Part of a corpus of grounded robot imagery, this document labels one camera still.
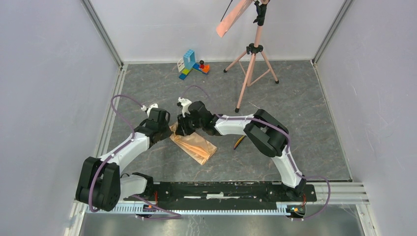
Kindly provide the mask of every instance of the purple cable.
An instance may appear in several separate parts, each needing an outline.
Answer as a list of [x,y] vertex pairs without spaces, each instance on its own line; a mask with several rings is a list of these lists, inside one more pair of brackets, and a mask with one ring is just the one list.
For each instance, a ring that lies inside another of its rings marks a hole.
[[[181,95],[181,98],[184,98],[184,95],[185,95],[185,93],[190,89],[190,88],[192,88],[192,87],[195,87],[195,88],[198,88],[198,89],[200,89],[201,91],[203,91],[204,92],[204,94],[207,96],[207,98],[210,100],[210,102],[211,103],[213,103],[213,104],[215,104],[214,103],[214,101],[211,99],[211,97],[210,97],[210,95],[204,90],[204,88],[202,88],[202,87],[200,87],[200,86],[198,86],[198,85],[191,85],[191,86],[188,86],[186,89],[185,89],[185,91],[182,93],[182,95]],[[245,118],[238,118],[238,117],[228,117],[228,118],[224,118],[224,117],[221,117],[221,116],[219,116],[217,113],[215,113],[216,114],[216,116],[219,118],[219,119],[227,119],[227,120],[245,120]],[[326,184],[327,184],[327,187],[328,187],[328,196],[327,196],[327,199],[326,199],[326,202],[325,202],[325,204],[324,204],[324,206],[323,206],[323,208],[320,210],[320,211],[318,211],[318,212],[316,212],[316,213],[314,213],[314,214],[312,214],[312,215],[310,215],[310,216],[308,216],[308,217],[305,217],[305,218],[303,218],[303,219],[296,219],[296,218],[293,218],[294,220],[296,220],[296,221],[303,221],[303,220],[306,220],[306,219],[310,219],[310,218],[312,218],[312,217],[314,217],[314,216],[316,216],[316,215],[318,215],[318,214],[320,214],[321,212],[323,212],[325,209],[326,209],[326,207],[328,206],[328,202],[330,201],[330,183],[329,183],[329,180],[326,178],[326,177],[323,177],[323,176],[309,176],[309,177],[305,177],[305,176],[302,176],[302,175],[300,175],[298,172],[297,172],[297,168],[296,168],[296,165],[295,165],[295,163],[294,163],[294,161],[293,161],[293,159],[291,158],[291,156],[290,156],[290,154],[289,154],[289,150],[290,150],[290,145],[291,145],[291,138],[290,138],[290,136],[284,131],[284,130],[282,130],[282,129],[280,129],[280,128],[278,128],[278,127],[276,127],[276,126],[274,126],[274,125],[272,125],[272,124],[270,124],[270,123],[268,123],[268,122],[265,122],[265,121],[263,121],[263,120],[260,120],[260,119],[256,119],[256,118],[246,118],[246,119],[248,119],[248,120],[252,120],[252,121],[255,121],[255,122],[258,122],[258,123],[261,123],[261,124],[263,124],[263,125],[266,125],[266,126],[268,126],[268,127],[270,127],[270,128],[272,128],[272,129],[274,129],[274,130],[276,130],[276,131],[278,131],[278,132],[280,132],[281,134],[283,134],[284,136],[285,136],[285,138],[287,139],[287,148],[285,149],[286,150],[286,152],[288,153],[287,154],[287,157],[288,157],[288,159],[289,159],[289,161],[290,161],[290,163],[291,163],[291,166],[293,167],[293,169],[294,169],[294,171],[295,171],[295,173],[297,174],[297,176],[298,177],[300,177],[300,178],[303,178],[303,179],[306,179],[306,180],[308,180],[308,179],[317,179],[317,178],[321,178],[321,179],[323,179],[325,182],[326,182]]]
[[148,205],[151,205],[153,208],[155,208],[157,210],[163,211],[163,212],[168,213],[168,214],[175,215],[175,216],[170,216],[170,217],[142,218],[144,220],[172,220],[172,219],[180,219],[181,218],[181,214],[178,214],[178,213],[175,213],[175,212],[172,212],[172,211],[169,211],[169,210],[162,209],[159,206],[154,205],[154,204],[146,201],[145,199],[139,197],[138,195],[132,195],[132,197],[137,198],[137,199],[141,200],[142,202],[144,202],[144,203],[146,203]]
[[113,101],[114,101],[114,99],[116,99],[117,97],[125,97],[125,98],[128,98],[128,99],[130,99],[130,100],[132,100],[132,101],[134,101],[135,103],[137,103],[139,106],[143,106],[140,102],[138,102],[138,101],[136,101],[134,98],[132,98],[132,97],[129,97],[129,96],[126,96],[126,95],[122,95],[122,94],[119,94],[119,95],[115,95],[115,96],[113,96],[112,97],[112,100],[111,100],[111,102],[110,102],[110,105],[112,106],[112,109],[113,109],[113,111],[116,113],[116,115],[118,115],[124,122],[126,122],[127,123],[127,125],[129,125],[129,127],[130,127],[130,129],[132,130],[132,139],[130,139],[129,141],[127,141],[126,143],[124,143],[122,146],[120,146],[118,149],[116,149],[115,150],[115,152],[113,152],[112,154],[110,154],[101,164],[100,164],[100,166],[98,167],[98,169],[97,169],[97,171],[95,172],[95,174],[94,174],[94,177],[92,178],[92,182],[91,182],[91,186],[90,186],[90,191],[89,191],[89,208],[90,208],[90,211],[91,212],[98,212],[98,209],[94,209],[93,208],[93,206],[92,206],[92,194],[93,194],[93,190],[94,190],[94,186],[95,186],[95,183],[97,182],[97,178],[98,178],[98,175],[100,174],[100,172],[101,172],[101,170],[103,169],[103,167],[104,167],[104,165],[106,165],[106,163],[108,162],[108,161],[110,161],[110,159],[112,159],[120,150],[122,150],[125,146],[127,146],[129,143],[131,143],[132,142],[132,140],[135,138],[135,130],[134,130],[134,128],[133,128],[133,126],[132,126],[132,124],[130,124],[130,122],[128,121],[128,120],[126,120],[126,118],[124,118],[121,114],[120,114],[120,112],[118,112],[117,110],[116,110],[116,108],[115,108],[115,105],[114,105],[114,103],[113,103]]

